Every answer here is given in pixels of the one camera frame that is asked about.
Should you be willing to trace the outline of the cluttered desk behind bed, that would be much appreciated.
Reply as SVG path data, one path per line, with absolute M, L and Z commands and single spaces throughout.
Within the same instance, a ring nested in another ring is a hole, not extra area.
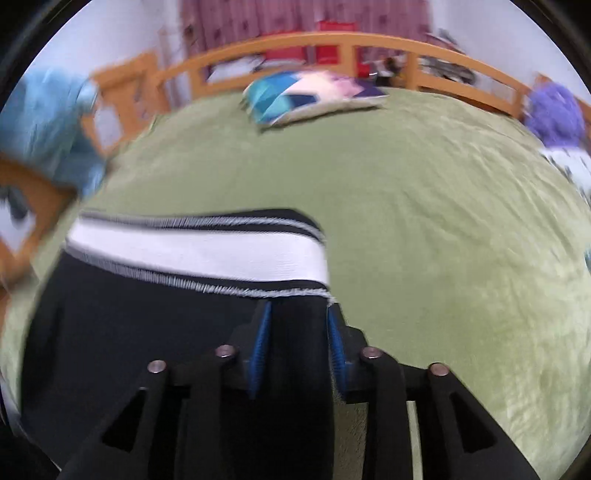
M 440 29 L 436 33 L 427 33 L 426 42 L 455 53 L 466 54 L 465 50 L 459 46 L 457 41 L 445 29 Z M 369 68 L 368 78 L 370 81 L 373 81 L 378 86 L 390 87 L 404 83 L 403 70 L 406 63 L 407 54 L 405 52 L 388 51 L 387 56 L 381 56 L 376 60 L 365 62 L 363 66 Z M 473 70 L 447 60 L 421 56 L 419 58 L 419 65 L 423 72 L 439 78 L 470 86 L 477 84 L 477 75 Z

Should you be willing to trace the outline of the small light blue case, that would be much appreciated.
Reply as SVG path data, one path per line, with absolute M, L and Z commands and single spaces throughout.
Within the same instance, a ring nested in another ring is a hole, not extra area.
M 585 264 L 589 272 L 591 272 L 591 248 L 588 248 L 584 254 Z

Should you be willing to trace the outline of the black pants white stripes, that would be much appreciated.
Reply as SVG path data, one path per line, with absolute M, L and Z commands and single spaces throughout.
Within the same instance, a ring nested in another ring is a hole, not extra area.
M 223 479 L 331 478 L 325 237 L 294 210 L 79 214 L 26 337 L 27 433 L 61 473 L 150 362 L 188 364 L 228 343 L 261 300 L 271 303 L 263 378 L 229 423 Z

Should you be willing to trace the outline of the light blue plush towel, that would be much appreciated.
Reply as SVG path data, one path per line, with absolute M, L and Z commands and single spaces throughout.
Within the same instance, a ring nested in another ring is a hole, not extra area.
M 98 85 L 55 68 L 34 69 L 19 80 L 1 111 L 1 152 L 81 197 L 93 195 L 106 162 L 84 133 Z

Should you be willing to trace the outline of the purple plush monster toy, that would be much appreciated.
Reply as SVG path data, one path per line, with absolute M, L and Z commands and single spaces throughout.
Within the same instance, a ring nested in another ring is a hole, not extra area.
M 552 81 L 531 91 L 525 125 L 547 148 L 578 148 L 585 135 L 578 101 L 566 87 Z

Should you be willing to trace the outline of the wooden bed frame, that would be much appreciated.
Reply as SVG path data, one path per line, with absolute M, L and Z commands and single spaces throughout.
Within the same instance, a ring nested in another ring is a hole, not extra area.
M 262 129 L 238 91 L 304 62 L 238 62 L 310 45 L 411 55 L 377 108 Z M 430 56 L 526 85 L 477 60 L 404 38 L 293 32 L 238 42 L 160 68 L 153 52 L 92 73 L 122 135 L 89 206 L 116 214 L 293 207 L 329 236 L 339 289 L 409 288 L 429 278 L 485 286 L 513 277 L 542 292 L 590 277 L 590 210 L 540 153 L 518 105 L 422 71 Z

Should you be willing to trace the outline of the colourful geometric pillow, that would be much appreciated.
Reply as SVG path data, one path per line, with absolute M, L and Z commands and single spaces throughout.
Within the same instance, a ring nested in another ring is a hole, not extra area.
M 381 107 L 388 94 L 375 85 L 329 70 L 281 71 L 253 81 L 240 104 L 259 128 L 324 115 Z

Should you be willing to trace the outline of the green plush bed blanket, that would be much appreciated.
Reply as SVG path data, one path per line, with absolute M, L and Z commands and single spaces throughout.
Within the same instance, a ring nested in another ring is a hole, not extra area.
M 156 118 L 90 200 L 120 214 L 293 207 L 370 340 L 446 360 L 544 479 L 590 434 L 590 210 L 518 122 L 394 90 L 260 131 L 237 94 Z

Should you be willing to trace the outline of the white flower-print pillow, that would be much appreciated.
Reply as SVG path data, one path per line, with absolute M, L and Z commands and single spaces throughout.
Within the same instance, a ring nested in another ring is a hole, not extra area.
M 574 185 L 587 204 L 590 204 L 591 159 L 589 153 L 581 148 L 562 147 L 543 148 L 540 153 Z

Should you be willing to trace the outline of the maroon striped curtain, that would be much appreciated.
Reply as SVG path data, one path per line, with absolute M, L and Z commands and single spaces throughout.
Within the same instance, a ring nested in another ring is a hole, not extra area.
M 322 22 L 422 42 L 432 30 L 428 1 L 187 0 L 180 14 L 189 55 L 263 35 L 318 31 Z

